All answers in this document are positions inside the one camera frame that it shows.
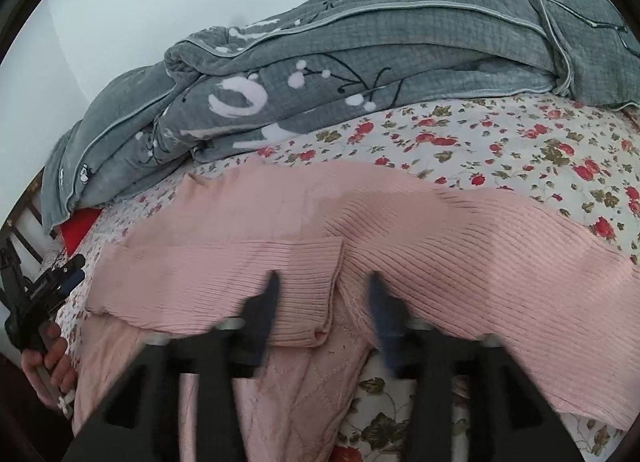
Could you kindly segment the person's left hand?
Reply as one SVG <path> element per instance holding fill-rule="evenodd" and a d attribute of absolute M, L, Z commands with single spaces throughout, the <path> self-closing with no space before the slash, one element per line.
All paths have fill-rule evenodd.
<path fill-rule="evenodd" d="M 46 356 L 38 350 L 24 349 L 21 367 L 39 400 L 49 409 L 58 408 L 58 399 L 50 392 L 48 385 L 66 395 L 76 387 L 77 372 L 72 359 L 66 354 L 68 343 L 62 336 L 60 327 L 49 322 L 44 334 L 49 338 Z"/>

